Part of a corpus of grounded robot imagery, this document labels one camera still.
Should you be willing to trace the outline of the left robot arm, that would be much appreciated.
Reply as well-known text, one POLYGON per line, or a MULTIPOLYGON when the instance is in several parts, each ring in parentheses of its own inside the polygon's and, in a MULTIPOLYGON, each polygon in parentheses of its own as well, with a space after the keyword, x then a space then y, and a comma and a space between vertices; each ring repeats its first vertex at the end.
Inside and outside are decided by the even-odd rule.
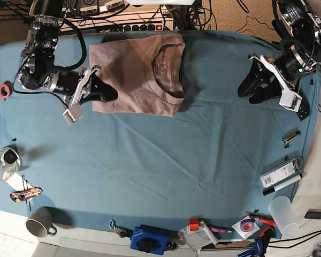
POLYGON ((238 96, 248 97, 251 104, 279 99, 280 106, 298 112, 306 102, 300 80, 321 64, 321 19, 307 1, 272 1, 272 8, 282 54, 251 53, 252 65, 238 96))

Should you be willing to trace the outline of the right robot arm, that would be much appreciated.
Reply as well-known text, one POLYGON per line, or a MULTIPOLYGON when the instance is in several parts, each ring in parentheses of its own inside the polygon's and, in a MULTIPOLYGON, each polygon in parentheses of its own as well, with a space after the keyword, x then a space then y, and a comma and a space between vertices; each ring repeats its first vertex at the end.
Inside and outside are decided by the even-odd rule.
POLYGON ((34 20, 30 23, 25 48, 21 52, 21 65, 14 81, 20 82, 23 94, 50 94, 65 109, 71 103, 81 105, 88 101, 115 101, 117 91, 96 75, 100 66, 76 71, 87 58, 87 48, 80 30, 65 18, 63 6, 64 1, 32 2, 29 14, 34 20), (62 24, 75 31, 81 47, 81 58, 70 66, 54 64, 62 24))

